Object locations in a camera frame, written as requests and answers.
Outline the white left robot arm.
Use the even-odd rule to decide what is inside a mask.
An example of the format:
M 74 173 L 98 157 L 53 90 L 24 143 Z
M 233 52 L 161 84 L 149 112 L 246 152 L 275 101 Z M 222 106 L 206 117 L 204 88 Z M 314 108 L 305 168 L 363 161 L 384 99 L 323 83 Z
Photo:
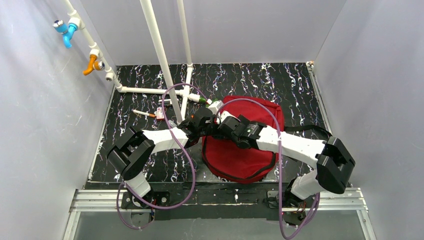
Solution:
M 123 178 L 130 191 L 144 197 L 151 186 L 143 169 L 152 154 L 173 149 L 188 149 L 212 132 L 216 111 L 201 108 L 178 126 L 164 130 L 128 128 L 107 151 L 107 160 Z

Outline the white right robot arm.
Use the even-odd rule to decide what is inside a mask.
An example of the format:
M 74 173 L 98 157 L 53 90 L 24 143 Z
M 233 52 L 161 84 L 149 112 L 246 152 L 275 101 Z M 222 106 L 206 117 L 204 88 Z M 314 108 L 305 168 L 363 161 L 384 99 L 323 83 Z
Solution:
M 324 191 L 343 194 L 356 165 L 344 143 L 334 136 L 328 140 L 295 136 L 227 111 L 218 115 L 217 129 L 240 149 L 278 153 L 312 167 L 312 172 L 298 176 L 286 188 L 285 196 L 295 200 Z

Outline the red student backpack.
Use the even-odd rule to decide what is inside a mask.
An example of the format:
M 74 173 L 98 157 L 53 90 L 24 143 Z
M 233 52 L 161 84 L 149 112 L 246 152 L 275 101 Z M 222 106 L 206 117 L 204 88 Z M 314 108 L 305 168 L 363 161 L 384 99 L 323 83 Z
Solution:
M 285 126 L 282 108 L 271 101 L 247 96 L 228 95 L 219 106 L 220 113 L 227 111 L 235 117 L 244 116 L 250 121 L 279 127 L 287 132 L 314 130 L 328 140 L 331 133 L 317 125 Z M 202 138 L 202 158 L 216 176 L 231 182 L 251 184 L 262 180 L 277 164 L 279 155 L 272 151 L 254 148 L 242 149 L 229 139 L 212 136 Z

